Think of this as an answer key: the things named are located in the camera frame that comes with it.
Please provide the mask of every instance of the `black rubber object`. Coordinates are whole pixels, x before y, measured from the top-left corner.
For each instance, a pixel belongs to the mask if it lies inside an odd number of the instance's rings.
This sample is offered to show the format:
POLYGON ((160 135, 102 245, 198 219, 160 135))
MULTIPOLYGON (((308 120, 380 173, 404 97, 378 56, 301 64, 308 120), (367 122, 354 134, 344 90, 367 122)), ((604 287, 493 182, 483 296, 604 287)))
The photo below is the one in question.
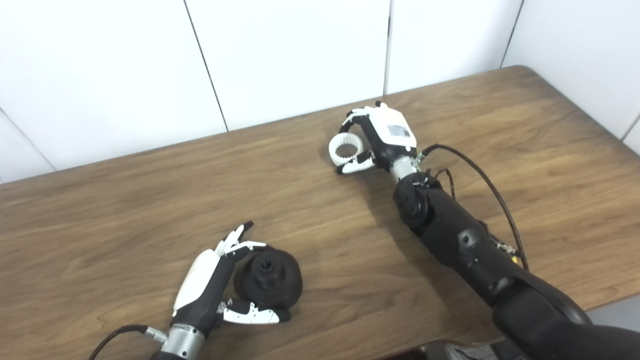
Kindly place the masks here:
POLYGON ((236 293, 258 306, 289 309, 302 294, 302 275, 288 252, 266 249, 244 266, 236 293))

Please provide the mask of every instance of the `wall seam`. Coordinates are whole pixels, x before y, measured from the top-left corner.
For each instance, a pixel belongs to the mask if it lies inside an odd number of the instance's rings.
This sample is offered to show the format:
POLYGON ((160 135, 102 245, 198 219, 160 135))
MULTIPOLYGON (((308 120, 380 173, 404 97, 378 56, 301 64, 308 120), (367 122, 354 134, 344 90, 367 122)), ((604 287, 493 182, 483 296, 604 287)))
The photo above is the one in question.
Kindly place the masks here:
POLYGON ((222 116, 222 121, 225 123, 225 129, 229 132, 229 127, 227 126, 227 120, 225 119, 225 114, 222 112, 222 106, 220 105, 220 99, 218 98, 218 93, 216 92, 216 87, 213 86, 213 80, 211 79, 211 73, 209 72, 209 66, 207 65, 207 60, 204 57, 204 53, 202 52, 202 46, 200 46, 200 39, 198 39, 198 33, 196 33, 196 27, 193 25, 193 20, 191 19, 191 13, 189 13, 189 7, 187 6, 187 0, 182 0, 184 3, 184 8, 187 10, 187 16, 189 17, 189 23, 191 24, 191 29, 193 30, 193 35, 196 38, 196 43, 198 43, 198 50, 200 50, 200 55, 202 56, 202 62, 204 63, 204 68, 207 70, 207 76, 209 77, 209 82, 211 83, 211 88, 213 89, 213 95, 216 97, 216 102, 218 103, 218 109, 220 110, 220 116, 222 116))
POLYGON ((636 116, 636 119, 631 123, 631 126, 629 126, 627 131, 625 131, 624 135, 622 135, 622 137, 620 138, 621 141, 625 141, 625 139, 627 139, 627 136, 629 136, 629 134, 631 133, 631 130, 634 129, 634 127, 637 125, 638 122, 640 122, 640 113, 638 113, 638 116, 636 116))
POLYGON ((391 36, 394 24, 394 1, 389 0, 389 20, 387 23, 387 52, 385 53, 385 80, 382 86, 382 96, 387 95, 389 88, 389 66, 391 61, 391 36))
POLYGON ((23 137, 23 139, 40 155, 40 157, 42 157, 42 159, 53 169, 53 171, 58 171, 58 169, 55 166, 53 166, 51 161, 49 161, 49 159, 47 159, 47 157, 44 156, 44 154, 42 153, 42 151, 40 151, 40 149, 36 146, 36 144, 34 144, 31 141, 31 139, 27 136, 27 134, 25 134, 22 131, 22 129, 18 125, 16 125, 16 123, 13 122, 9 114, 7 114, 2 108, 0 108, 0 112, 4 114, 4 118, 9 123, 9 126, 12 126, 21 135, 21 137, 23 137))
POLYGON ((513 22, 513 27, 511 28, 511 34, 509 35, 509 41, 507 41, 507 46, 504 48, 504 54, 502 55, 502 61, 500 61, 500 67, 498 69, 502 69, 502 65, 504 64, 504 59, 507 57, 507 51, 509 50, 509 45, 511 45, 511 39, 513 38, 513 33, 516 31, 516 25, 518 24, 518 20, 520 19, 520 13, 522 12, 522 5, 525 0, 520 2, 520 8, 518 9, 518 15, 516 15, 516 21, 513 22))

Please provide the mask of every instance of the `cable connector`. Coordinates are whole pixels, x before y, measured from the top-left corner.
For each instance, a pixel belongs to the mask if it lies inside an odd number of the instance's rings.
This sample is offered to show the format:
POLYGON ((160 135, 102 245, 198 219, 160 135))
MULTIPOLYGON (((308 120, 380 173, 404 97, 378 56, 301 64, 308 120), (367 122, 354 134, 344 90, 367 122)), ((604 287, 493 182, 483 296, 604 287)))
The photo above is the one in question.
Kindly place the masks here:
POLYGON ((420 164, 422 163, 422 160, 424 160, 424 158, 426 158, 425 155, 423 155, 422 153, 418 154, 418 157, 413 159, 413 161, 411 162, 411 165, 413 165, 413 167, 420 169, 420 164))
POLYGON ((156 340, 159 343, 165 343, 169 339, 169 335, 165 332, 160 331, 158 329, 154 329, 153 327, 147 327, 147 331, 145 331, 145 336, 156 340))
POLYGON ((505 243, 496 243, 495 245, 496 245, 496 247, 498 249, 504 251, 509 256, 517 256, 518 255, 518 251, 514 247, 512 247, 510 245, 507 245, 505 243))

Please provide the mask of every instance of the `black robotic arm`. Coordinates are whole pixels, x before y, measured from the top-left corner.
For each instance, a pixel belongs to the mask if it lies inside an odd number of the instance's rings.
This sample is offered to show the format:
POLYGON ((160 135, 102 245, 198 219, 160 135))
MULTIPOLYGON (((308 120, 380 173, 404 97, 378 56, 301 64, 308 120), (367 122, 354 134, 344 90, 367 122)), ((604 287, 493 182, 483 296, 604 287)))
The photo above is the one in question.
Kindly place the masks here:
POLYGON ((492 309, 498 330, 523 355, 531 360, 640 359, 640 333, 593 325, 567 295, 518 266, 486 224, 449 196, 428 171, 419 170, 429 151, 448 147, 434 145, 417 154, 404 117, 380 102, 349 113, 338 136, 344 137, 352 124, 361 125, 371 150, 341 158, 340 163, 330 146, 338 174, 372 167, 363 166, 365 161, 392 174, 397 183, 393 199, 403 222, 492 309))

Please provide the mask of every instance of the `black round object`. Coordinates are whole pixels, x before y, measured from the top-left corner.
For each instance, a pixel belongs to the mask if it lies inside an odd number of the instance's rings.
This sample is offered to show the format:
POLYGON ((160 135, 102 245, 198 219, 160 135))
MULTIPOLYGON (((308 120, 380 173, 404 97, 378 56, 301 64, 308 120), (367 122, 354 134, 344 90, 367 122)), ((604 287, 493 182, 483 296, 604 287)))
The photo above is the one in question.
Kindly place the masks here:
POLYGON ((400 218, 412 229, 421 226, 429 215, 429 199, 423 196, 414 183, 424 183, 427 178, 423 173, 406 176, 396 184, 394 202, 400 218))
POLYGON ((243 268, 236 292, 259 306, 289 309, 302 294, 302 275, 288 252, 266 249, 243 268))

